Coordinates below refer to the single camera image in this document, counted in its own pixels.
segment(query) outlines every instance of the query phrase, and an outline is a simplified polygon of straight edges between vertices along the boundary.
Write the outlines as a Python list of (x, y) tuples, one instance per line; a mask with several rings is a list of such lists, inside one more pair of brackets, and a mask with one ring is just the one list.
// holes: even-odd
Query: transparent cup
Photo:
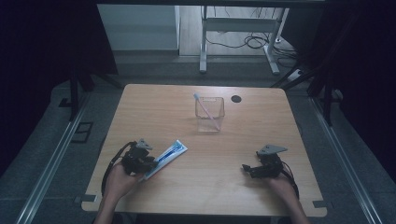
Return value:
[(219, 132), (224, 119), (224, 99), (222, 97), (200, 97), (202, 105), (212, 116), (210, 118), (199, 102), (195, 100), (195, 117), (197, 118), (198, 132)]

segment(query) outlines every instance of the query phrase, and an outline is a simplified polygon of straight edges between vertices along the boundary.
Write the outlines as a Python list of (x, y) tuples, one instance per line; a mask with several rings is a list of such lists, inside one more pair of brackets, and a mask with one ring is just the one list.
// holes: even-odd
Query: toothpaste tube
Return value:
[(155, 161), (158, 162), (157, 167), (155, 167), (150, 172), (145, 173), (144, 179), (149, 179), (152, 175), (161, 170), (166, 164), (174, 160), (176, 157), (180, 156), (186, 150), (186, 146), (184, 146), (179, 140), (176, 140), (176, 142), (168, 149), (166, 149), (161, 156), (155, 159)]

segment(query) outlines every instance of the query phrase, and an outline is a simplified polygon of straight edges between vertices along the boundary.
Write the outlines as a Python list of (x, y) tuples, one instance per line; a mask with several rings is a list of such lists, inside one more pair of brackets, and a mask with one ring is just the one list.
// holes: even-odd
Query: black curtain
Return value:
[(0, 2), (1, 173), (18, 154), (50, 103), (52, 89), (78, 71), (117, 74), (93, 1)]
[(333, 69), (341, 109), (396, 182), (396, 31), (389, 1), (365, 1)]

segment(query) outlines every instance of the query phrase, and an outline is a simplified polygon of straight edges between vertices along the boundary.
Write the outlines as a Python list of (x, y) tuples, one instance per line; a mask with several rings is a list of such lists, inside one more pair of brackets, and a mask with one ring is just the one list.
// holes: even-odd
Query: aluminum rail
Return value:
[(59, 164), (64, 157), (64, 153), (66, 152), (67, 147), (69, 146), (69, 143), (73, 137), (73, 134), (76, 131), (78, 123), (85, 112), (85, 108), (87, 103), (89, 102), (90, 96), (91, 94), (89, 92), (85, 92), (81, 95), (80, 110), (76, 114), (74, 120), (69, 121), (58, 146), (52, 153), (52, 156), (49, 159), (45, 170), (37, 180), (34, 189), (30, 193), (15, 223), (32, 223), (33, 218), (35, 217), (35, 213), (37, 212), (38, 207), (44, 199), (44, 195), (46, 194), (47, 189), (50, 186), (52, 178), (58, 170)]
[(370, 195), (367, 192), (367, 189), (361, 183), (358, 175), (355, 172), (355, 169), (350, 162), (348, 155), (345, 153), (343, 146), (339, 142), (337, 135), (334, 132), (334, 129), (330, 127), (326, 120), (323, 118), (321, 113), (321, 106), (318, 100), (310, 98), (312, 106), (316, 111), (316, 115), (318, 117), (319, 123), (323, 128), (323, 131), (326, 133), (330, 144), (332, 145), (332, 149), (336, 155), (336, 158), (339, 160), (342, 169), (346, 175), (346, 179), (349, 182), (352, 191), (355, 193), (355, 196), (361, 206), (361, 210), (364, 215), (366, 215), (367, 220), (371, 224), (379, 224), (382, 223), (381, 218), (376, 212), (375, 205), (370, 198)]

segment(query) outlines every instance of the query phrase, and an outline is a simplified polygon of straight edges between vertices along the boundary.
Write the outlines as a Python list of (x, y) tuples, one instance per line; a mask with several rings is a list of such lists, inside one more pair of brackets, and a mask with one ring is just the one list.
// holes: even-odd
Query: metal stand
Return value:
[(264, 52), (271, 66), (274, 75), (279, 75), (279, 69), (272, 55), (277, 33), (282, 23), (285, 8), (281, 8), (276, 20), (273, 19), (239, 19), (239, 18), (208, 18), (207, 6), (204, 6), (204, 15), (202, 17), (202, 43), (200, 55), (200, 73), (206, 73), (206, 32), (224, 31), (224, 32), (255, 32), (255, 33), (272, 33), (268, 46), (264, 46)]

